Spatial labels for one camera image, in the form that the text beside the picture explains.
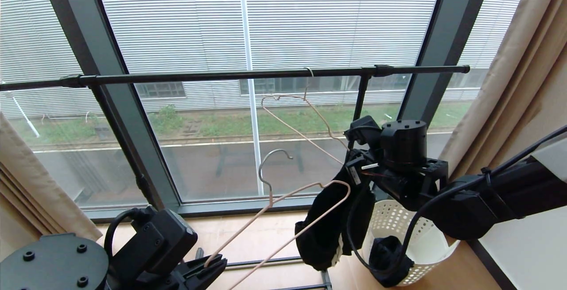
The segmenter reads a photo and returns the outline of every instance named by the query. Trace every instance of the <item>corrugated metal wall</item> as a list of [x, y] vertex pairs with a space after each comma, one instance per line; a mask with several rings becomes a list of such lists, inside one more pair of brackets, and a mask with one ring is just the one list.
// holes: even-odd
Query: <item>corrugated metal wall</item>
[[[488, 67], [519, 0], [485, 0], [461, 58]], [[130, 72], [244, 70], [240, 0], [103, 0]], [[435, 0], [248, 0], [254, 68], [411, 65]], [[0, 77], [6, 82], [81, 73], [49, 0], [1, 0]], [[237, 81], [185, 82], [186, 98], [143, 99], [146, 111], [244, 108]], [[447, 90], [471, 100], [478, 89]], [[403, 90], [368, 92], [366, 103], [399, 102]], [[13, 92], [29, 116], [100, 111], [88, 89]], [[353, 104], [355, 92], [310, 95]], [[280, 105], [297, 105], [281, 101]], [[21, 117], [0, 94], [0, 110]]]

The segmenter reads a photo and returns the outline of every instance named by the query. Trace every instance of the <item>green lawn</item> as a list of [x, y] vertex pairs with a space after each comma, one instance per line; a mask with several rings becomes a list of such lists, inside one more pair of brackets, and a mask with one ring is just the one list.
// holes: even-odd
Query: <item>green lawn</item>
[[[378, 124], [395, 119], [398, 104], [366, 106], [362, 116], [371, 115]], [[429, 128], [430, 131], [447, 130], [455, 127], [470, 107], [470, 102], [442, 103]], [[354, 106], [321, 106], [319, 112], [328, 121], [334, 132], [342, 132], [349, 128]], [[275, 108], [272, 110], [279, 118], [300, 132], [326, 132], [325, 125], [310, 108]], [[201, 112], [176, 112], [172, 106], [166, 106], [157, 113], [148, 115], [152, 128], [159, 139], [176, 139], [183, 137], [183, 131], [193, 122], [200, 125], [197, 137], [219, 136], [251, 136], [252, 127], [249, 110], [218, 110]], [[95, 126], [106, 125], [104, 117], [77, 119], [44, 119], [33, 120], [41, 137], [36, 138], [24, 120], [12, 120], [20, 136], [29, 145], [42, 143], [85, 143], [100, 141]], [[267, 112], [259, 108], [258, 125], [261, 135], [292, 134], [293, 131], [278, 122]]]

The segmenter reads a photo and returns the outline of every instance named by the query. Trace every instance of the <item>wire hanger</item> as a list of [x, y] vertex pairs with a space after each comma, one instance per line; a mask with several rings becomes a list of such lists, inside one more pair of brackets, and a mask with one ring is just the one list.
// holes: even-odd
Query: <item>wire hanger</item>
[[233, 284], [229, 290], [234, 289], [236, 286], [238, 286], [241, 282], [243, 282], [246, 278], [248, 278], [251, 274], [254, 273], [254, 271], [258, 270], [259, 268], [261, 268], [264, 263], [266, 263], [268, 260], [272, 259], [273, 256], [275, 256], [278, 252], [280, 252], [283, 248], [285, 248], [287, 245], [289, 245], [292, 241], [294, 241], [295, 239], [297, 239], [297, 237], [301, 236], [304, 232], [306, 232], [309, 228], [311, 228], [314, 224], [316, 224], [319, 220], [321, 220], [323, 217], [325, 217], [328, 213], [330, 213], [331, 211], [333, 211], [333, 209], [335, 209], [336, 207], [338, 207], [340, 204], [342, 204], [344, 201], [346, 201], [346, 199], [349, 197], [350, 195], [350, 185], [348, 185], [348, 183], [345, 183], [343, 181], [330, 181], [328, 182], [326, 185], [322, 185], [322, 183], [312, 183], [309, 185], [306, 185], [300, 189], [296, 189], [294, 190], [292, 193], [290, 194], [294, 194], [297, 193], [298, 191], [301, 191], [303, 189], [307, 189], [309, 187], [313, 187], [313, 186], [320, 186], [322, 189], [328, 187], [331, 184], [334, 183], [339, 183], [342, 185], [345, 185], [347, 187], [347, 191], [345, 196], [338, 201], [338, 203], [336, 203], [333, 207], [330, 207], [330, 209], [328, 209], [327, 211], [325, 211], [322, 215], [320, 215], [317, 219], [315, 219], [312, 223], [310, 223], [309, 225], [307, 225], [305, 228], [303, 228], [300, 232], [298, 232], [295, 236], [293, 236], [289, 241], [287, 241], [285, 244], [281, 245], [279, 248], [277, 248], [276, 251], [272, 252], [270, 256], [268, 256], [266, 259], [264, 259], [261, 263], [257, 264], [252, 270], [250, 270], [245, 276], [243, 276], [240, 280], [238, 280], [235, 284]]
[[[322, 183], [312, 183], [309, 185], [305, 185], [304, 187], [301, 187], [299, 189], [296, 189], [294, 191], [292, 191], [291, 193], [287, 193], [285, 195], [283, 195], [282, 197], [279, 197], [277, 199], [273, 199], [273, 190], [272, 190], [272, 184], [269, 183], [267, 180], [265, 180], [262, 177], [262, 168], [264, 167], [264, 163], [266, 163], [266, 161], [268, 160], [268, 158], [273, 154], [276, 153], [278, 151], [283, 151], [283, 153], [285, 153], [285, 155], [288, 157], [288, 159], [293, 159], [293, 157], [291, 155], [289, 155], [289, 153], [285, 150], [285, 149], [275, 149], [273, 151], [270, 151], [268, 154], [266, 154], [266, 156], [264, 157], [264, 159], [262, 160], [262, 163], [260, 163], [260, 167], [258, 167], [258, 177], [260, 178], [260, 180], [262, 181], [262, 183], [268, 185], [269, 189], [270, 189], [270, 193], [269, 193], [269, 203], [268, 205], [266, 205], [263, 209], [261, 209], [257, 214], [254, 215], [254, 217], [252, 217], [243, 227], [241, 227], [236, 233], [234, 233], [232, 235], [232, 237], [230, 237], [224, 244], [222, 244], [217, 250], [215, 250], [215, 252], [213, 252], [213, 254], [211, 254], [211, 256], [209, 256], [209, 259], [207, 259], [207, 261], [204, 264], [204, 267], [207, 268], [209, 266], [209, 263], [211, 262], [211, 258], [214, 258], [219, 252], [221, 252], [226, 246], [228, 246], [241, 232], [243, 232], [247, 227], [249, 227], [249, 225], [251, 225], [251, 223], [253, 223], [258, 217], [260, 217], [260, 215], [262, 215], [264, 212], [266, 212], [268, 209], [270, 209], [271, 207], [273, 207], [273, 205], [275, 203], [277, 203], [278, 201], [283, 201], [283, 199], [286, 199], [287, 197], [290, 197], [291, 195], [295, 195], [296, 193], [299, 193], [302, 190], [308, 189], [310, 187], [313, 186], [320, 186], [321, 188], [325, 188], [328, 185], [330, 185], [331, 183], [328, 183], [327, 185], [322, 185]], [[342, 183], [344, 185], [348, 185], [345, 182], [341, 182], [341, 181], [336, 181], [339, 183]]]
[[[306, 68], [312, 77], [315, 77], [313, 74], [313, 71], [310, 68]], [[348, 151], [348, 147], [346, 146], [346, 144], [341, 141], [338, 137], [334, 137], [332, 131], [330, 130], [330, 126], [329, 123], [326, 121], [326, 119], [322, 116], [322, 114], [317, 110], [317, 108], [311, 103], [309, 102], [309, 100], [307, 99], [307, 88], [309, 87], [309, 81], [307, 81], [307, 86], [305, 87], [305, 92], [303, 93], [303, 97], [300, 96], [294, 96], [292, 94], [280, 94], [280, 95], [273, 95], [270, 94], [269, 96], [264, 96], [262, 98], [261, 101], [261, 106], [262, 109], [264, 109], [264, 111], [266, 111], [268, 114], [270, 114], [273, 118], [277, 119], [279, 122], [281, 122], [283, 125], [286, 125], [289, 129], [291, 129], [292, 131], [294, 131], [295, 133], [297, 133], [299, 136], [303, 137], [306, 141], [308, 141], [309, 143], [311, 143], [312, 145], [314, 145], [315, 147], [317, 147], [320, 151], [322, 151], [323, 153], [327, 154], [329, 157], [331, 157], [332, 159], [334, 159], [335, 161], [337, 161], [339, 164], [343, 164], [343, 161], [341, 161], [340, 159], [337, 159], [336, 157], [334, 157], [332, 154], [330, 154], [328, 151], [325, 151], [324, 149], [322, 149], [320, 146], [318, 146], [316, 143], [314, 143], [312, 140], [310, 140], [309, 138], [307, 138], [304, 134], [302, 134], [301, 132], [299, 132], [297, 129], [293, 128], [291, 125], [287, 124], [286, 122], [284, 122], [282, 119], [278, 118], [275, 114], [273, 114], [267, 107], [265, 107], [264, 105], [264, 101], [267, 98], [272, 98], [273, 100], [279, 101], [282, 97], [288, 97], [288, 98], [298, 98], [300, 100], [303, 100], [304, 102], [306, 102], [310, 108], [312, 108], [315, 113], [319, 116], [319, 118], [325, 123], [326, 125], [326, 130], [329, 134], [329, 137], [338, 141], [339, 143], [341, 143], [341, 145]]]

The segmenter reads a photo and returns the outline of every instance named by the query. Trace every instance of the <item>bolt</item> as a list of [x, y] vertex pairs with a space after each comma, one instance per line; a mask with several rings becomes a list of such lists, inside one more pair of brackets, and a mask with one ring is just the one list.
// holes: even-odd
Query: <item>bolt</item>
[[87, 245], [81, 244], [77, 247], [77, 252], [79, 252], [79, 254], [86, 252], [87, 251]]
[[77, 286], [79, 288], [85, 288], [87, 284], [89, 284], [89, 278], [87, 276], [83, 276], [77, 279]]
[[24, 261], [31, 261], [34, 260], [35, 253], [33, 251], [28, 251], [24, 254]]

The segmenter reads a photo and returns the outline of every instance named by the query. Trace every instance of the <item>pavement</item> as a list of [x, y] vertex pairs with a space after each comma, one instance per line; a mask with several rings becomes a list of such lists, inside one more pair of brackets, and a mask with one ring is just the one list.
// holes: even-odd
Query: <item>pavement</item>
[[[427, 136], [427, 156], [437, 158], [450, 133]], [[344, 147], [335, 140], [315, 140], [338, 159]], [[307, 183], [327, 182], [341, 164], [304, 140], [260, 143], [262, 156], [282, 148], [294, 159], [276, 153], [264, 166], [264, 178], [275, 194], [288, 193]], [[170, 173], [183, 201], [257, 197], [258, 185], [252, 143], [211, 143], [162, 147]], [[121, 150], [93, 149], [37, 152], [55, 181], [83, 207], [146, 203]], [[318, 188], [306, 193], [316, 193]]]

